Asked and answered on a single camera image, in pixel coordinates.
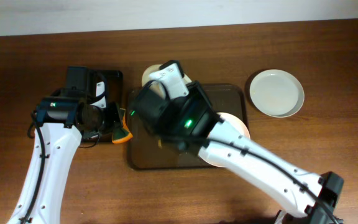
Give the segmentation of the green orange sponge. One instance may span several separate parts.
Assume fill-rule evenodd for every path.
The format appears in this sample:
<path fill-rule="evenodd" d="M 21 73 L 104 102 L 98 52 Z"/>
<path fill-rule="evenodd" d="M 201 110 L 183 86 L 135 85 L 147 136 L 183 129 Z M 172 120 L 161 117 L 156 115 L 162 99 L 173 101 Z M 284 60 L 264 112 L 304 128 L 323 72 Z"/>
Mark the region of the green orange sponge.
<path fill-rule="evenodd" d="M 122 126 L 116 128 L 111 136 L 113 144 L 123 144 L 133 138 L 132 133 L 126 124 L 126 110 L 124 108 L 119 109 L 119 115 L 121 117 Z"/>

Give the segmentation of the cream plate with sauce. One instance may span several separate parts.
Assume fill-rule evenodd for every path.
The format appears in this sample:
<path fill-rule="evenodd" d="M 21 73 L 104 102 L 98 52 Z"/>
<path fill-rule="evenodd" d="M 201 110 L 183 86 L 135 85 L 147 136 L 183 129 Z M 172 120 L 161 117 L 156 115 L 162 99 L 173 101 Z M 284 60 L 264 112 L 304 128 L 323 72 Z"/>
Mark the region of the cream plate with sauce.
<path fill-rule="evenodd" d="M 162 98 L 168 96 L 170 99 L 175 99 L 187 96 L 190 92 L 186 85 L 191 80 L 180 69 L 181 67 L 177 63 L 166 68 L 160 68 L 160 65 L 152 65 L 142 75 L 142 86 L 153 80 L 150 89 Z"/>

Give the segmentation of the grey-white plate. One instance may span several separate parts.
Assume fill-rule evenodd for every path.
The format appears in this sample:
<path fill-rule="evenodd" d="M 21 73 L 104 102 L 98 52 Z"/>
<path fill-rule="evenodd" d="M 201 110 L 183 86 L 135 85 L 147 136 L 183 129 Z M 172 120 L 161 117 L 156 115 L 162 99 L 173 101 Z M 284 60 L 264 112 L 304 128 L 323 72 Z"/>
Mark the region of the grey-white plate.
<path fill-rule="evenodd" d="M 258 73 L 251 80 L 249 95 L 259 111 L 274 118 L 296 114 L 305 101 L 305 92 L 298 79 L 278 69 Z"/>

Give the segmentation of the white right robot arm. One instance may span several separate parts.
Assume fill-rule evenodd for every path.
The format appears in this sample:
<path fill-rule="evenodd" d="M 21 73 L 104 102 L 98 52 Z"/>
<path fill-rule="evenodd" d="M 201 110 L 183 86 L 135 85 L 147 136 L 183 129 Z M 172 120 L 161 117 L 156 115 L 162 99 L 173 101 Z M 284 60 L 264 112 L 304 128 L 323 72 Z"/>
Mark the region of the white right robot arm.
<path fill-rule="evenodd" d="M 183 143 L 196 157 L 235 173 L 282 206 L 277 223 L 340 223 L 334 216 L 343 179 L 318 175 L 284 161 L 238 131 L 213 110 L 198 82 L 178 95 L 163 85 L 163 95 L 147 82 L 130 107 L 162 141 Z"/>

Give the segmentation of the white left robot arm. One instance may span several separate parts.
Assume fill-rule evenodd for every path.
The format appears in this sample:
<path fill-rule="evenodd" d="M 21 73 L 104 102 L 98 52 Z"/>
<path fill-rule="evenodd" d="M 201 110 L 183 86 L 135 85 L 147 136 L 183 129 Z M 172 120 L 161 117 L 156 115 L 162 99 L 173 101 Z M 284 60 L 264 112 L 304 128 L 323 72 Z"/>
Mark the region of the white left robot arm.
<path fill-rule="evenodd" d="M 48 96 L 31 114 L 34 148 L 21 195 L 9 223 L 59 223 L 63 194 L 82 140 L 113 133 L 124 111 L 115 102 Z"/>

